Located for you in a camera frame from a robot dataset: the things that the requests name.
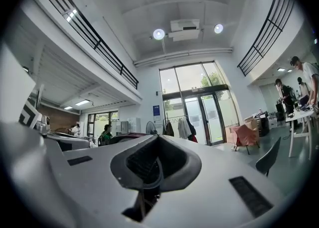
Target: pink cloth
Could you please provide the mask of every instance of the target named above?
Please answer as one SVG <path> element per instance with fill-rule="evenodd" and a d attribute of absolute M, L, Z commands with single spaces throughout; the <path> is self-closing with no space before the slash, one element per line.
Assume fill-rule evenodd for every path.
<path fill-rule="evenodd" d="M 238 141 L 236 143 L 237 146 L 252 146 L 256 145 L 257 137 L 256 131 L 248 128 L 245 124 L 240 127 L 233 128 L 236 132 Z"/>

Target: person in green shirt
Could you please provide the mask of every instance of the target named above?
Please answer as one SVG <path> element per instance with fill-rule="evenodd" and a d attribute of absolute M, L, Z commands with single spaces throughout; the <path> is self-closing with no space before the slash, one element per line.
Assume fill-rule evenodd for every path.
<path fill-rule="evenodd" d="M 101 136 L 99 137 L 99 146 L 105 146 L 110 144 L 110 139 L 112 138 L 111 135 L 111 125 L 106 124 L 104 126 L 104 131 L 101 133 Z"/>

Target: person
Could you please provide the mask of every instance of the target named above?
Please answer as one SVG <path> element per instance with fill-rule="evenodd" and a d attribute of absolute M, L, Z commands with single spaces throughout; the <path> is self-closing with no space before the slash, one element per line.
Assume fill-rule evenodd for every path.
<path fill-rule="evenodd" d="M 80 136 L 80 125 L 76 123 L 76 125 L 72 128 L 71 132 L 73 133 L 74 136 Z"/>
<path fill-rule="evenodd" d="M 281 99 L 281 101 L 284 102 L 285 106 L 286 106 L 286 110 L 287 110 L 287 114 L 291 114 L 294 112 L 294 101 L 293 98 L 291 96 L 291 91 L 290 88 L 288 86 L 283 85 L 283 83 L 281 82 L 280 79 L 276 79 L 275 81 L 275 85 L 281 89 L 281 92 L 283 94 L 283 97 Z M 294 128 L 296 129 L 298 126 L 298 122 L 297 120 L 294 120 Z"/>
<path fill-rule="evenodd" d="M 112 127 L 110 124 L 106 124 L 104 126 L 104 131 L 101 133 L 101 136 L 98 139 L 99 146 L 105 146 L 110 144 L 110 140 L 112 138 L 111 129 Z"/>
<path fill-rule="evenodd" d="M 301 96 L 304 97 L 306 95 L 309 95 L 309 89 L 307 84 L 303 82 L 303 79 L 301 77 L 298 77 L 297 80 L 298 80 Z"/>
<path fill-rule="evenodd" d="M 308 83 L 310 90 L 308 104 L 318 104 L 319 101 L 319 69 L 312 63 L 302 63 L 297 56 L 294 56 L 290 65 L 304 73 L 305 81 Z"/>

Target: rectangular ceiling light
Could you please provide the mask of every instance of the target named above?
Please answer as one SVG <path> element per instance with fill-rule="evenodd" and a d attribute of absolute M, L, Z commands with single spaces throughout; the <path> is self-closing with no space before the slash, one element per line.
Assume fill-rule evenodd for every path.
<path fill-rule="evenodd" d="M 84 100 L 84 101 L 81 101 L 79 103 L 76 104 L 76 106 L 80 106 L 80 105 L 83 105 L 83 104 L 86 104 L 86 103 L 89 103 L 90 101 L 88 100 Z"/>

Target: black metal railing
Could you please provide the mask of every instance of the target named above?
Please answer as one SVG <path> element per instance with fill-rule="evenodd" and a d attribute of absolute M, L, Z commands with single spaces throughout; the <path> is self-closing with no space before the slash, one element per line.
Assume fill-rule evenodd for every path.
<path fill-rule="evenodd" d="M 246 76 L 265 57 L 283 32 L 294 7 L 293 0 L 273 0 L 255 42 L 237 67 Z"/>
<path fill-rule="evenodd" d="M 52 5 L 60 12 L 77 33 L 126 81 L 136 89 L 138 80 L 121 62 L 117 55 L 110 49 L 101 36 L 96 32 L 86 17 L 75 5 L 73 0 L 49 0 Z"/>

